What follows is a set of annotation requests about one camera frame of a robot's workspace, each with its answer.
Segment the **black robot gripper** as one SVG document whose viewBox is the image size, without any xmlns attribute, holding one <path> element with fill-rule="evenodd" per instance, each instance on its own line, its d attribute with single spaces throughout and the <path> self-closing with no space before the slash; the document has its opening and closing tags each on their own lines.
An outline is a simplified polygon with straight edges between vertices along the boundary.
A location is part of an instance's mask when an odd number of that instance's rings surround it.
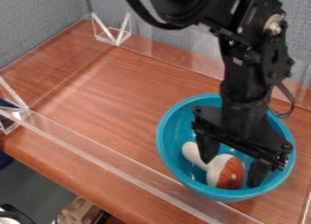
<svg viewBox="0 0 311 224">
<path fill-rule="evenodd" d="M 263 102 L 227 103 L 221 107 L 193 108 L 199 156 L 206 164 L 217 157 L 222 144 L 253 158 L 247 185 L 257 188 L 270 171 L 285 170 L 294 145 L 273 129 Z"/>
</svg>

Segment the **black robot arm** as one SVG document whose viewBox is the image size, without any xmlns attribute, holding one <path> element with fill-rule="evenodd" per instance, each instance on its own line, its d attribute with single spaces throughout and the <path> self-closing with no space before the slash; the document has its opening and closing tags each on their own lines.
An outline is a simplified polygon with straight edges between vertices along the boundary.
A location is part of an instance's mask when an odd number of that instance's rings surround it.
<svg viewBox="0 0 311 224">
<path fill-rule="evenodd" d="M 291 77 L 294 60 L 289 54 L 286 12 L 279 0 L 150 0 L 153 16 L 141 0 L 127 0 L 141 18 L 166 30 L 207 25 L 219 38 L 225 63 L 219 108 L 194 107 L 198 150 L 209 163 L 222 144 L 254 158 L 249 186 L 259 186 L 271 171 L 287 167 L 293 143 L 273 129 L 267 115 L 273 90 L 289 99 L 283 85 Z M 287 117 L 291 113 L 275 113 Z"/>
</svg>

